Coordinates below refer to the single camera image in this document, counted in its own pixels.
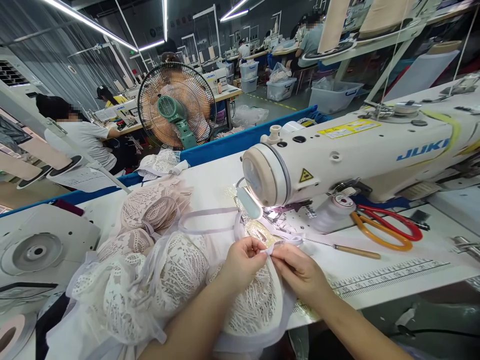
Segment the white t-shirt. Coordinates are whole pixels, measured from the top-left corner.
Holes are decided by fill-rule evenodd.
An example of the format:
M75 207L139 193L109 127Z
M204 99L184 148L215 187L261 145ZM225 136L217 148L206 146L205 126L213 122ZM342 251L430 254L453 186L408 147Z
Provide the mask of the white t-shirt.
M109 129L86 121L59 121L57 124L68 133L68 136L74 142L86 150L88 154L97 160L105 169L111 170L115 166L117 158L107 151L100 140L108 137ZM78 155L65 141L49 129L45 130L45 140L52 148L57 149L70 158Z
M250 56L250 47L247 44L243 44L238 48L238 52L240 53L240 58L245 59L247 56Z

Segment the scissors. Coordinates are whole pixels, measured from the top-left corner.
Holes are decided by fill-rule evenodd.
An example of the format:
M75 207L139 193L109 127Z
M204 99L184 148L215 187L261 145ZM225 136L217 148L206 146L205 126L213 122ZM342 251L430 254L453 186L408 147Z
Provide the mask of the scissors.
M379 223L376 223L373 219L370 219L369 217L365 217L362 214L357 214L356 212L353 212L352 214L350 214L350 217L358 226L360 231L364 233L367 237L372 239L374 242L386 248L396 250L396 251L407 252L411 250L413 247L411 241L418 241L423 237L423 234L420 231L420 229L410 219L407 219L406 217L399 215L395 212L379 209L376 207L365 206L365 205L359 205L357 209L360 211L363 211L365 215L372 217L373 219L379 222ZM386 214L402 222L411 230L412 235L406 234L403 231L397 229L395 226L393 226L388 221L378 216L376 213ZM397 239L402 245L389 243L383 240L382 238L376 236L365 226L364 223L367 223L373 226L374 228L379 229L384 233L392 236L393 238Z

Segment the juki logo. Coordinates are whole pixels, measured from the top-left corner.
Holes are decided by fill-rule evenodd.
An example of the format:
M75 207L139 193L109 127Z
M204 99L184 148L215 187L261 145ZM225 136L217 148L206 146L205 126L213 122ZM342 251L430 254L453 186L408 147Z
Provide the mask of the juki logo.
M405 159L408 159L408 158L413 158L414 156L429 153L433 150L440 150L440 149L445 148L449 143L450 143L450 139L447 138L445 140L439 140L437 142L431 142L429 144L423 145L422 147L414 147L414 148L408 149L406 154L400 155L399 157L396 158L396 160L397 161L405 160Z

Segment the black hair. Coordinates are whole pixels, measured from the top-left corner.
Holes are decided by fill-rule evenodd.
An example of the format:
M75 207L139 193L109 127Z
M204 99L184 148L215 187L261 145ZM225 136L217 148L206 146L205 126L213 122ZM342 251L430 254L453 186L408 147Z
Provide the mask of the black hair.
M307 12L304 13L304 14L301 16L300 20L298 21L298 24L299 24L299 25L306 24L306 23L307 23L307 18L308 18L308 16L309 16L309 14L308 14Z
M98 99L102 99L102 97L105 97L108 101L110 101L113 105L118 105L119 102L115 100L114 96L110 92L109 88L105 85L100 85L99 87L96 88L96 95L98 96Z
M171 51L164 52L161 55L160 59L162 63L171 63L171 62L181 63L179 56L176 53Z
M58 119L68 119L69 114L77 114L82 121L89 122L80 111L74 109L72 105L59 96L38 94L36 96L36 107L42 116L55 121Z
M305 23L307 24L315 24L318 23L321 19L325 16L325 11L319 11L317 9L313 9L309 15L306 16Z

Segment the measuring ruler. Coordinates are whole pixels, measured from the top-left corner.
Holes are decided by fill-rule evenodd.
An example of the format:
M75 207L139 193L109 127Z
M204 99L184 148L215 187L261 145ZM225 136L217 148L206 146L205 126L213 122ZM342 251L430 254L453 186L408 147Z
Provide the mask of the measuring ruler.
M414 258L398 264L383 267L361 275L348 277L331 283L331 288L342 299L365 294L390 285L399 284L410 279L440 272L452 268L449 262L441 262L424 258ZM299 301L295 304L294 313L311 314L311 309Z

